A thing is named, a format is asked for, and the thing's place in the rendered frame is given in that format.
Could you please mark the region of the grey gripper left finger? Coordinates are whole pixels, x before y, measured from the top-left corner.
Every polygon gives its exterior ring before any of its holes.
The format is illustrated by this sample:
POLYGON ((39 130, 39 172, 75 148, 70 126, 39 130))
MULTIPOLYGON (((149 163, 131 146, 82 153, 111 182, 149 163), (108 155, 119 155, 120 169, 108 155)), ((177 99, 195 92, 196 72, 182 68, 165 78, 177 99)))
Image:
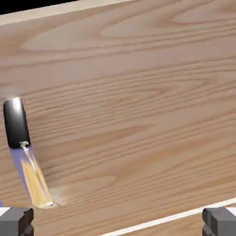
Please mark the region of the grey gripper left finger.
POLYGON ((25 207, 0 207, 0 236, 34 236, 34 210, 25 207))

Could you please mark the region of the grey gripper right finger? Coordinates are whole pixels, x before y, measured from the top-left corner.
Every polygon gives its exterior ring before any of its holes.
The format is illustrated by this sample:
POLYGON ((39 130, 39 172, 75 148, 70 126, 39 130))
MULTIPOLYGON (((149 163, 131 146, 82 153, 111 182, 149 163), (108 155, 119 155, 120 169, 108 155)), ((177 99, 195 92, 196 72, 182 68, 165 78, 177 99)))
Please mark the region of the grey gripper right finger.
POLYGON ((236 236, 236 207, 204 208, 202 219, 202 236, 236 236))

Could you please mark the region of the light wood lower door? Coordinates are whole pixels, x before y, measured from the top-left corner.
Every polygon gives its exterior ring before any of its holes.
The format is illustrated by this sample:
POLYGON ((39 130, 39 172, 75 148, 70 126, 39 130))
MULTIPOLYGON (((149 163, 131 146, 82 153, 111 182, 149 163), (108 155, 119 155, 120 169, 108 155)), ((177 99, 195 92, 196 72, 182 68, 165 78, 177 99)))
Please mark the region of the light wood lower door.
POLYGON ((208 216, 203 210, 192 216, 176 219, 167 223, 148 227, 124 234, 122 236, 217 236, 212 232, 211 212, 215 207, 210 206, 208 216))

